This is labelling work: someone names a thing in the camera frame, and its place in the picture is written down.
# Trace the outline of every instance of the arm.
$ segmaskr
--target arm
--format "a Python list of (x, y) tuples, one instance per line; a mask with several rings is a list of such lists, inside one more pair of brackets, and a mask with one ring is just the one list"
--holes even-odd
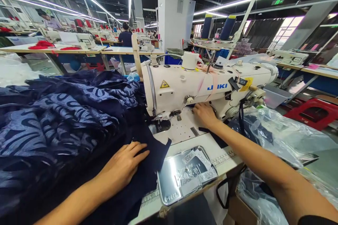
[(271, 188), (289, 224), (305, 215), (338, 222), (338, 211), (301, 174), (273, 153), (218, 120), (209, 104), (196, 104), (194, 114), (210, 131), (232, 147), (243, 162)]
[(37, 221), (35, 225), (79, 224), (103, 202), (129, 184), (136, 173), (138, 164), (149, 154), (147, 150), (135, 156), (145, 147), (147, 147), (147, 144), (140, 144), (139, 142), (124, 145), (96, 177), (74, 191), (58, 207)]

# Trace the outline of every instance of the dark shirt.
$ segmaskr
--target dark shirt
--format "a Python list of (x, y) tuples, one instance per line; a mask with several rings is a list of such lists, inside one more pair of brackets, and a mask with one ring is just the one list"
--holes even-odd
[(132, 47), (131, 44), (131, 36), (132, 34), (128, 31), (124, 31), (119, 35), (119, 41), (122, 42), (122, 46), (124, 47)]

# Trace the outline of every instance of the red plastic stool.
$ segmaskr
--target red plastic stool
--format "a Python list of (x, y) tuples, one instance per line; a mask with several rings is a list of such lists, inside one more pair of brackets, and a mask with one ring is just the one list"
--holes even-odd
[(97, 65), (98, 65), (97, 67), (91, 67), (89, 63), (86, 63), (88, 69), (97, 69), (100, 72), (105, 70), (105, 66), (103, 64), (97, 63)]
[[(328, 97), (328, 98), (330, 98), (330, 99), (328, 99), (328, 101), (330, 101), (330, 102), (332, 102), (332, 99), (335, 99), (335, 98), (331, 98), (329, 96), (319, 96), (319, 97), (321, 99), (325, 99), (325, 97)], [(328, 103), (328, 102), (320, 100), (318, 98), (312, 98), (312, 99), (308, 100), (306, 103), (302, 104), (301, 106), (296, 107), (296, 108), (292, 109), (291, 111), (289, 111), (286, 115), (284, 115), (284, 117), (287, 117), (287, 118), (290, 118), (290, 119), (293, 119), (293, 120), (297, 120), (297, 121), (301, 121), (302, 123), (314, 128), (318, 131), (322, 131), (331, 122), (338, 119), (338, 105), (333, 104), (333, 103)], [(328, 113), (327, 116), (320, 119), (317, 122), (313, 122), (310, 119), (301, 115), (301, 113), (304, 113), (306, 109), (312, 108), (312, 107), (318, 107), (318, 108), (324, 109)]]

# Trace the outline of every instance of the forearm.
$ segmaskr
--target forearm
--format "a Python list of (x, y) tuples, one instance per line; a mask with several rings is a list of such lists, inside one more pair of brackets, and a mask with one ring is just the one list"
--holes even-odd
[(102, 203), (101, 194), (95, 191), (99, 189), (91, 181), (85, 183), (35, 225), (79, 224)]
[(219, 123), (212, 131), (231, 146), (243, 162), (270, 187), (288, 187), (294, 181), (305, 180), (273, 153), (223, 123)]

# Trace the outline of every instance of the hand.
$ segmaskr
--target hand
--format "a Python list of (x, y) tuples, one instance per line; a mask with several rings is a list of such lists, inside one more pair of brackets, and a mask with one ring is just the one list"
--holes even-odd
[(195, 104), (193, 112), (200, 122), (210, 131), (213, 131), (213, 128), (216, 127), (219, 122), (221, 122), (216, 118), (214, 110), (208, 103)]
[(135, 156), (145, 147), (147, 147), (147, 144), (139, 142), (122, 146), (99, 174), (91, 180), (91, 188), (99, 190), (100, 202), (110, 199), (129, 184), (136, 173), (138, 164), (149, 155), (149, 150), (147, 150)]

